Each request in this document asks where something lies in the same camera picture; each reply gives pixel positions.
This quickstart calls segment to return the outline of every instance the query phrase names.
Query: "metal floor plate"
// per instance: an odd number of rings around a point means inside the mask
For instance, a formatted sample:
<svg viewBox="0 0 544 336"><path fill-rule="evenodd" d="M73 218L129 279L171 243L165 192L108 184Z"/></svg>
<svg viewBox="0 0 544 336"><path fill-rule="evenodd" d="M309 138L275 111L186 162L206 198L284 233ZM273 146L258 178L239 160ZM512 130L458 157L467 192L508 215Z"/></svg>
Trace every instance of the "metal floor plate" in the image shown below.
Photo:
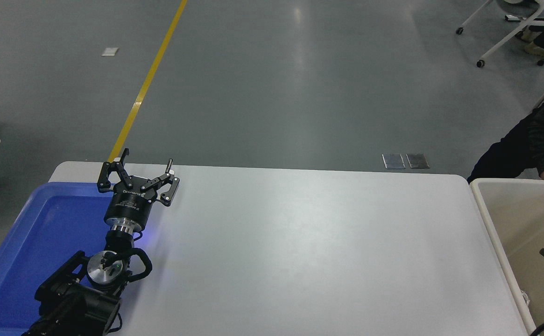
<svg viewBox="0 0 544 336"><path fill-rule="evenodd" d="M427 159L423 154L407 154L407 160L409 166L412 169L428 169L430 165L427 163Z"/></svg>
<svg viewBox="0 0 544 336"><path fill-rule="evenodd" d="M386 169L404 169L403 156L400 154L382 154Z"/></svg>

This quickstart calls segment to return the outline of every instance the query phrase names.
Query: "blue tray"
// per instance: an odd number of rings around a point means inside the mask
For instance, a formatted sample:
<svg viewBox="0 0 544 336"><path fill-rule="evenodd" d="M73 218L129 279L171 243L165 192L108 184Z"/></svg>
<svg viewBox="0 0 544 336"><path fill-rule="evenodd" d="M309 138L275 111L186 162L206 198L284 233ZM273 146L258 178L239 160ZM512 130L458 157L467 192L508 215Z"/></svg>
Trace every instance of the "blue tray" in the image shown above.
<svg viewBox="0 0 544 336"><path fill-rule="evenodd" d="M37 321L37 287L75 252L103 249L111 198L94 183L52 182L33 191L0 247L0 336L20 336Z"/></svg>

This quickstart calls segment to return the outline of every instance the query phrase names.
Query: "white table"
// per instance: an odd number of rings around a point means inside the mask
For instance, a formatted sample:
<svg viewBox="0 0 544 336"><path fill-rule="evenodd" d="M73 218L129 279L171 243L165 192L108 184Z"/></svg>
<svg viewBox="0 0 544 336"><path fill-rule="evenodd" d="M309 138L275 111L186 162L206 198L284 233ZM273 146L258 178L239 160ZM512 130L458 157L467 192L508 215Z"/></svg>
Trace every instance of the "white table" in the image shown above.
<svg viewBox="0 0 544 336"><path fill-rule="evenodd" d="M65 162L50 181L100 168ZM528 334L460 176L173 168L173 205L154 206L136 244L154 270L125 289L121 336Z"/></svg>

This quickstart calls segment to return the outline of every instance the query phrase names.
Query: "beige bin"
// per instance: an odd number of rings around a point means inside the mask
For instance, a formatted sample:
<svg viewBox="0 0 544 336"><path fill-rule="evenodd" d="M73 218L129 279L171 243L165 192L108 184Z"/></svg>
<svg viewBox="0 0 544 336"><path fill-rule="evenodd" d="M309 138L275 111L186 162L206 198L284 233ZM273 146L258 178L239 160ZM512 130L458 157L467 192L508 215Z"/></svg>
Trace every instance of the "beige bin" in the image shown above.
<svg viewBox="0 0 544 336"><path fill-rule="evenodd" d="M476 179L471 189L525 327L532 332L544 322L544 257L539 254L544 247L544 181ZM521 290L530 298L529 309Z"/></svg>

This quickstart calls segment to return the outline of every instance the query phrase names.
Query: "robotic arm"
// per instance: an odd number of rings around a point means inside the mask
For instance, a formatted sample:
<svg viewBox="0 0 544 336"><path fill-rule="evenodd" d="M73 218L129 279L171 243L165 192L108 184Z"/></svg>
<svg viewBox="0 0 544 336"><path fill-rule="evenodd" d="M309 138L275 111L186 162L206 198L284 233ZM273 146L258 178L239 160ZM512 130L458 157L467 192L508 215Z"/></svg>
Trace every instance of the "robotic arm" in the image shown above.
<svg viewBox="0 0 544 336"><path fill-rule="evenodd" d="M116 315L120 318L122 291L129 282L143 279L152 271L148 255L134 246L133 233L142 235L155 202L172 204L180 183L171 169L172 159L157 178L129 176L124 169L128 153L125 148L120 161L104 162L97 181L100 193L114 193L104 216L110 226L104 250L92 257L78 251L39 286L35 300L41 302L40 319L22 336L103 336L122 327L120 319L120 327L111 329ZM112 188L109 176L113 172L120 182ZM170 189L158 199L158 190L164 185L170 185ZM133 255L143 262L142 273L133 275L128 269ZM84 277L91 287L80 285Z"/></svg>

